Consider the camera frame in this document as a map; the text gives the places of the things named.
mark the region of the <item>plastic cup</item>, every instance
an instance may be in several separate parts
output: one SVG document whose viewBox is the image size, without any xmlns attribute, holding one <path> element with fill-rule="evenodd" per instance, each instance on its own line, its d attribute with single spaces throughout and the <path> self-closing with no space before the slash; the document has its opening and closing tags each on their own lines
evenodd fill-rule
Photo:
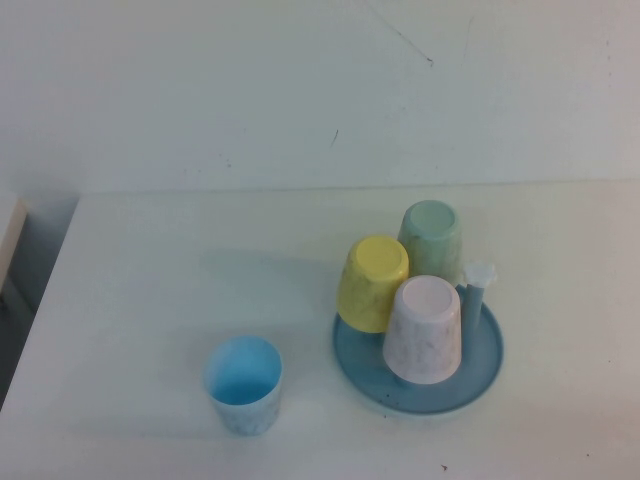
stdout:
<svg viewBox="0 0 640 480">
<path fill-rule="evenodd" d="M 409 255 L 410 277 L 433 275 L 453 286 L 458 284 L 462 236 L 458 215 L 451 206 L 425 200 L 409 207 L 398 241 Z"/>
<path fill-rule="evenodd" d="M 450 283 L 423 275 L 400 286 L 382 356 L 411 383 L 438 383 L 455 373 L 462 359 L 460 297 Z"/>
<path fill-rule="evenodd" d="M 232 338 L 209 358 L 204 386 L 229 430 L 260 435 L 273 425 L 280 410 L 280 353 L 261 337 Z"/>
<path fill-rule="evenodd" d="M 349 251 L 338 287 L 338 313 L 352 328 L 386 331 L 393 296 L 409 275 L 409 257 L 395 238 L 372 235 Z"/>
</svg>

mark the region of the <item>blue cup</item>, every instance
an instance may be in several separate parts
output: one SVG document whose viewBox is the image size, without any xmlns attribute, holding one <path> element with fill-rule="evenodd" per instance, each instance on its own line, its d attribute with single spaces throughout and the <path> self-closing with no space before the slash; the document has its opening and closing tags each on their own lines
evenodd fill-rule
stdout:
<svg viewBox="0 0 640 480">
<path fill-rule="evenodd" d="M 273 425 L 280 410 L 280 353 L 261 337 L 232 338 L 209 358 L 204 386 L 229 430 L 260 435 Z"/>
</svg>

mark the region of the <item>upside-down cup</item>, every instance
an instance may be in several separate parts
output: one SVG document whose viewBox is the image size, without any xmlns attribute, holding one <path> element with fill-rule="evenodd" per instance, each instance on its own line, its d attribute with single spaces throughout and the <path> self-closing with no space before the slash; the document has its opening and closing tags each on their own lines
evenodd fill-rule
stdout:
<svg viewBox="0 0 640 480">
<path fill-rule="evenodd" d="M 409 257 L 396 239 L 372 235 L 356 242 L 338 287 L 338 314 L 366 333 L 387 330 L 393 297 L 409 275 Z"/>
<path fill-rule="evenodd" d="M 411 383 L 446 380 L 462 359 L 460 297 L 446 280 L 421 275 L 398 289 L 382 346 L 387 366 Z"/>
</svg>

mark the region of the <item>blue plate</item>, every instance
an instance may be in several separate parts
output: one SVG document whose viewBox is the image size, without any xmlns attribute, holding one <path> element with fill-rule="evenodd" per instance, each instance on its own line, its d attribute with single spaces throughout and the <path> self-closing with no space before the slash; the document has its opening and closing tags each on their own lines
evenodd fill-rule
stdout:
<svg viewBox="0 0 640 480">
<path fill-rule="evenodd" d="M 456 288 L 460 300 L 466 289 Z M 451 377 L 432 385 L 402 380 L 382 358 L 384 333 L 363 333 L 336 315 L 333 346 L 347 378 L 372 400 L 405 413 L 430 415 L 464 407 L 480 397 L 498 376 L 503 357 L 502 333 L 493 313 L 482 304 L 471 345 L 465 345 L 460 367 Z"/>
</svg>

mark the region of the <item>mint green cup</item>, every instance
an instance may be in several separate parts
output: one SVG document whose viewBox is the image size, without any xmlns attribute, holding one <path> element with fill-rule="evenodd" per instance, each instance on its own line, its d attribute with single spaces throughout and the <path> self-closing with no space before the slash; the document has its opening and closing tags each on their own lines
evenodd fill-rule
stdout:
<svg viewBox="0 0 640 480">
<path fill-rule="evenodd" d="M 462 235 L 456 211 L 444 202 L 424 200 L 409 207 L 398 241 L 409 255 L 409 276 L 433 275 L 458 284 Z"/>
</svg>

